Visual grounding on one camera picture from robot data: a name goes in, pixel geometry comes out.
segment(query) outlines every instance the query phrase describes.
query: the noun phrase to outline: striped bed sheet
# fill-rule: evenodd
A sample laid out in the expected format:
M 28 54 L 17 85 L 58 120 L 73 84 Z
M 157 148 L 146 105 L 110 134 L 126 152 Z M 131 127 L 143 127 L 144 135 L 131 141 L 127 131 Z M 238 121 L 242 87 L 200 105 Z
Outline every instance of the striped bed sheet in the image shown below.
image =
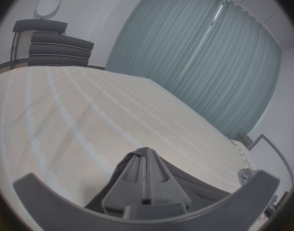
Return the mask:
M 0 74 L 0 190 L 33 230 L 13 181 L 29 172 L 85 206 L 117 163 L 150 147 L 228 192 L 245 163 L 235 145 L 153 81 L 82 67 L 22 67 Z

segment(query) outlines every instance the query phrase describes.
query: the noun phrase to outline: gray cloth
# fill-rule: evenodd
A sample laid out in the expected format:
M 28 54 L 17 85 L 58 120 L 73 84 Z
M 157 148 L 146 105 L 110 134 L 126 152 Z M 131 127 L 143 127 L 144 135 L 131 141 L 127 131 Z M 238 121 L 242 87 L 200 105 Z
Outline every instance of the gray cloth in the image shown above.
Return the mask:
M 243 168 L 238 172 L 238 178 L 241 186 L 249 181 L 253 175 L 255 175 L 258 170 L 252 170 L 250 168 Z

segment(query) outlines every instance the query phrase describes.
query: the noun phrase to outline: teal curtain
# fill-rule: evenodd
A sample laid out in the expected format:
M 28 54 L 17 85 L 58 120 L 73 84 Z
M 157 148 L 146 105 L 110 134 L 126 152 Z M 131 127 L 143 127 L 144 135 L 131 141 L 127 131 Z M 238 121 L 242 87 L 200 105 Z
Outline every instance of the teal curtain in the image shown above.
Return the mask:
M 221 133 L 236 136 L 264 113 L 280 64 L 272 36 L 228 0 L 142 0 L 106 70 L 152 79 Z
M 124 25 L 106 70 L 152 79 L 170 90 L 222 0 L 142 0 Z

